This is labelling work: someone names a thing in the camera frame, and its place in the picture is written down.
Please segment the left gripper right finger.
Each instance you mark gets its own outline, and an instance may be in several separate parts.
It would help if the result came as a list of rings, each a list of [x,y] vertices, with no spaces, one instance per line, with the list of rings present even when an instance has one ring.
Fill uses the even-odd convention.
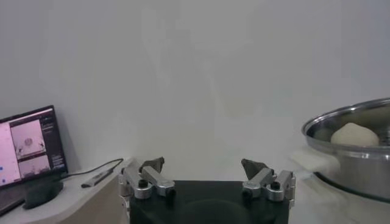
[[[292,171],[283,170],[279,174],[265,163],[242,159],[247,181],[243,182],[242,196],[250,203],[256,198],[272,202],[287,201],[290,208],[295,205],[296,176]]]

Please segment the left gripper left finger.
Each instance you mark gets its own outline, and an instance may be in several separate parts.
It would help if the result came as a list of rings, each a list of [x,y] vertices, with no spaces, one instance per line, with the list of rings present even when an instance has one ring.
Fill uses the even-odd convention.
[[[119,171],[119,196],[126,211],[130,210],[131,198],[143,201],[154,194],[162,197],[167,206],[174,206],[176,184],[161,174],[164,163],[164,157],[147,160],[142,164],[133,158]]]

